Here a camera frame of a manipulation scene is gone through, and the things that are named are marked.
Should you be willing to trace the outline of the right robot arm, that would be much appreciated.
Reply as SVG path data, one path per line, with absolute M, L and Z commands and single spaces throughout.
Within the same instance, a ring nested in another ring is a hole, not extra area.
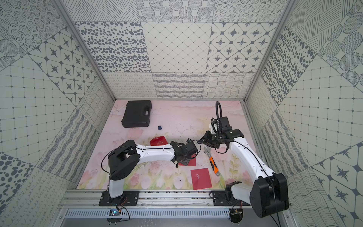
M 207 131 L 198 141 L 210 148 L 225 144 L 238 157 L 250 175 L 253 186 L 242 182 L 232 182 L 225 188 L 225 198 L 234 205 L 244 202 L 253 208 L 260 218 L 285 211 L 289 208 L 287 179 L 276 174 L 251 149 L 242 132 L 238 129 L 213 134 Z

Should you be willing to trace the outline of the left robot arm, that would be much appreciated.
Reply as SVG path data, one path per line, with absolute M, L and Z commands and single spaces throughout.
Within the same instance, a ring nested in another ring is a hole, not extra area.
M 112 199 L 123 195 L 124 179 L 141 163 L 155 161 L 170 161 L 175 165 L 187 165 L 199 153 L 193 140 L 166 145 L 144 146 L 134 140 L 128 140 L 107 155 L 109 167 L 108 193 Z

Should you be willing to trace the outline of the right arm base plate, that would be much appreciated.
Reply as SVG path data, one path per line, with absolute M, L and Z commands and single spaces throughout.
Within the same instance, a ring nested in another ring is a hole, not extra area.
M 227 191 L 211 191 L 209 196 L 213 200 L 214 206 L 240 206 L 241 204 L 250 206 L 250 204 L 236 199 L 231 192 Z

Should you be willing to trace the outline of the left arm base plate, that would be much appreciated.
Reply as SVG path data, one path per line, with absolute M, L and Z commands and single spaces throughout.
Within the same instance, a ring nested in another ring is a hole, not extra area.
M 124 191 L 121 196 L 111 198 L 108 190 L 104 191 L 101 195 L 99 206 L 137 206 L 139 199 L 139 191 Z

